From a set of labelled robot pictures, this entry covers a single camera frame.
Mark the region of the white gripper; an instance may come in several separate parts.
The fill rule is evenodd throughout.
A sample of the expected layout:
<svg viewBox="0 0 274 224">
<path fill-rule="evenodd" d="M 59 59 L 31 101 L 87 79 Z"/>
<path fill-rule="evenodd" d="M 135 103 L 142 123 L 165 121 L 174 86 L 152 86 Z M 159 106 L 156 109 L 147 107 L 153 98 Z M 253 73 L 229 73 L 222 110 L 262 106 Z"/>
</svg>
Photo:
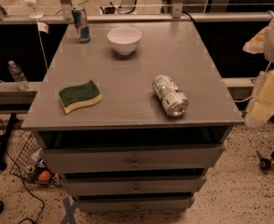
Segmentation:
<svg viewBox="0 0 274 224">
<path fill-rule="evenodd" d="M 261 29 L 242 48 L 243 51 L 263 53 L 268 61 L 274 63 L 274 14 L 268 27 Z M 245 124 L 249 127 L 260 127 L 274 115 L 274 69 L 261 71 L 253 86 L 253 97 L 246 108 Z"/>
</svg>

